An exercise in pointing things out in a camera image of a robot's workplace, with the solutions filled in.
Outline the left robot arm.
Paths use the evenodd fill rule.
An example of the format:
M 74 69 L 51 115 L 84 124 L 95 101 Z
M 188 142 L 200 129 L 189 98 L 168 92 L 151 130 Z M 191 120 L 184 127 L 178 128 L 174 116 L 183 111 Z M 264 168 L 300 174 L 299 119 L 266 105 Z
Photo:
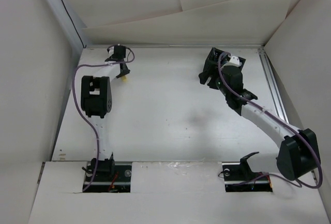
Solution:
M 81 79 L 81 109 L 96 133 L 96 153 L 89 170 L 109 181 L 115 176 L 115 161 L 107 131 L 107 115 L 112 109 L 111 81 L 130 73 L 127 53 L 130 49 L 117 44 L 107 48 L 108 58 L 101 65 L 86 65 L 97 70 Z

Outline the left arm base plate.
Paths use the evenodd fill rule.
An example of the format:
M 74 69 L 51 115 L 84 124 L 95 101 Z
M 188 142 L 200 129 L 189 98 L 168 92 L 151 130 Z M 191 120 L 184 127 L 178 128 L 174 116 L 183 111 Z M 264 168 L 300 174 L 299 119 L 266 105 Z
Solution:
M 84 189 L 92 179 L 90 164 L 85 168 Z M 132 163 L 116 163 L 114 173 L 97 172 L 91 185 L 83 193 L 130 193 L 131 191 Z

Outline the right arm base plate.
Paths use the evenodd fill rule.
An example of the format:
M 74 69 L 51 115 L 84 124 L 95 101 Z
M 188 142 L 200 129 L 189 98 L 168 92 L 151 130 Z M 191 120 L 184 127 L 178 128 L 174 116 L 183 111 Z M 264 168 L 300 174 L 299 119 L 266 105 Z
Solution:
M 224 179 L 226 192 L 272 192 L 269 177 L 261 172 L 252 172 L 247 163 L 224 162 L 218 174 Z

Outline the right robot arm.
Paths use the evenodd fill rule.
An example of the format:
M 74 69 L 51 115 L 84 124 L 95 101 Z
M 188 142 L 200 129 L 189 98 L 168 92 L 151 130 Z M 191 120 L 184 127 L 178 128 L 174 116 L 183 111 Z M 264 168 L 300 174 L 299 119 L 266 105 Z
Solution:
M 276 153 L 254 151 L 242 157 L 232 172 L 240 184 L 274 172 L 280 173 L 288 182 L 300 182 L 300 177 L 314 169 L 319 173 L 319 181 L 323 180 L 315 133 L 309 128 L 291 126 L 258 105 L 257 96 L 244 88 L 241 66 L 205 64 L 199 80 L 201 84 L 221 91 L 230 109 L 254 123 L 278 147 Z

